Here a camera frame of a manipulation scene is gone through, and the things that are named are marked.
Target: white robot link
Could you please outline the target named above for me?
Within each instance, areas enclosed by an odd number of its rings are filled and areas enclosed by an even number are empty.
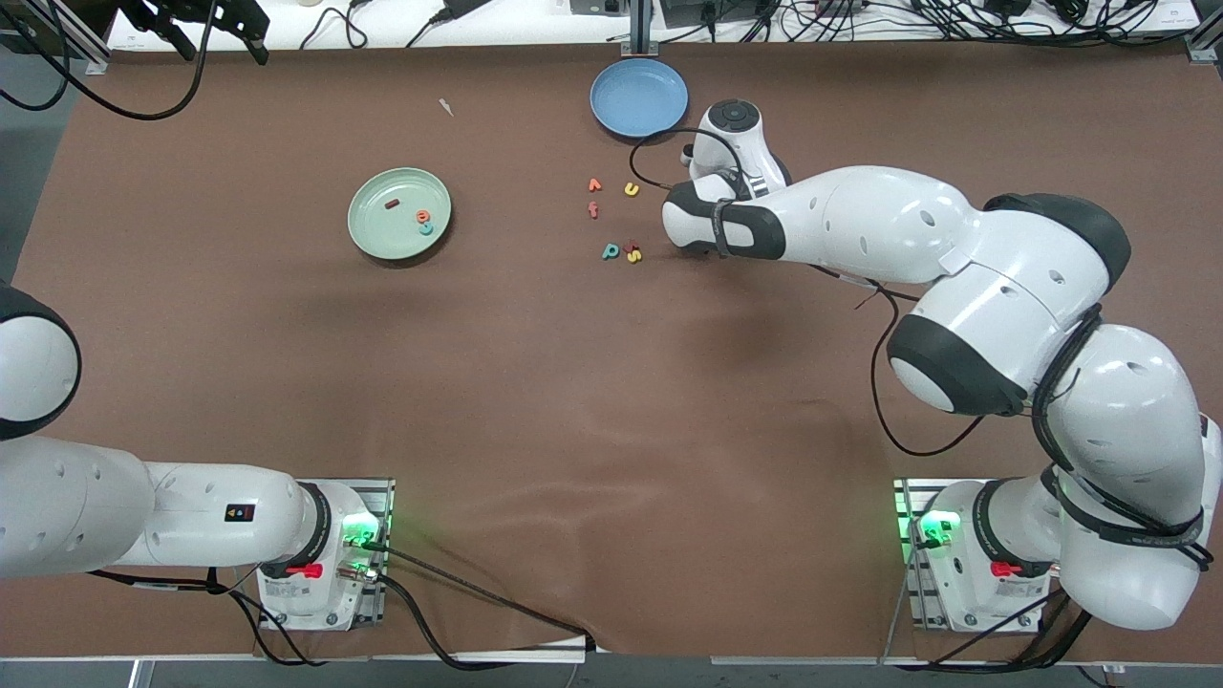
[[[700,128],[713,136],[685,150],[690,180],[663,205],[676,246],[928,285],[887,343],[900,382],[948,413],[1031,411],[1049,470],[953,484],[916,528],[937,546],[949,626],[1007,618],[1044,595],[1054,563],[1108,623],[1175,623],[1212,561],[1223,447],[1172,352],[1101,320],[1130,257],[1120,224],[1048,193],[977,210],[942,181],[882,166],[790,183],[744,100],[713,105]]]
[[[68,325],[0,281],[0,578],[262,565],[259,596],[285,628],[352,624],[372,558],[362,545],[379,535],[356,491],[32,437],[67,408],[79,381]]]

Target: black circular cap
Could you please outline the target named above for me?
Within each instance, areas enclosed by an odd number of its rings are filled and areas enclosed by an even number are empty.
[[[747,100],[733,98],[714,103],[709,108],[709,121],[722,131],[740,133],[759,123],[761,111]]]

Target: blue plate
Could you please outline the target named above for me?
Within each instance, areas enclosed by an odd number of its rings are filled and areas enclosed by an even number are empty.
[[[591,109],[603,126],[640,138],[680,121],[687,110],[687,86],[658,60],[620,60],[594,79]]]

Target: red clip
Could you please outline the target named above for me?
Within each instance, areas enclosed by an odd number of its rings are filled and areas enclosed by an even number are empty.
[[[300,573],[306,578],[323,578],[323,565],[314,562],[306,566],[291,566],[285,569],[285,573]]]
[[[1007,562],[989,562],[989,573],[997,576],[998,578],[1007,578],[1013,573],[1020,573],[1024,567],[1015,565],[1009,565]]]

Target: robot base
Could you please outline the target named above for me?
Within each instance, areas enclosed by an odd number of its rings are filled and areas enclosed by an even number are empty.
[[[311,576],[295,573],[273,579],[258,572],[259,600],[290,631],[349,631],[374,626],[383,616],[384,591],[357,574],[380,572],[385,557],[352,546],[353,539],[385,541],[394,481],[391,480],[303,480],[313,483],[331,508],[331,529]],[[264,621],[265,628],[274,628]]]
[[[998,577],[991,560],[977,541],[972,525],[972,506],[982,481],[954,483],[929,503],[914,525],[921,541],[938,540],[943,545],[921,550],[920,558],[929,565],[947,624],[951,631],[978,633],[1043,598],[1049,590],[1049,574],[1036,578]],[[1035,632],[1043,605],[1000,627],[1002,632]]]

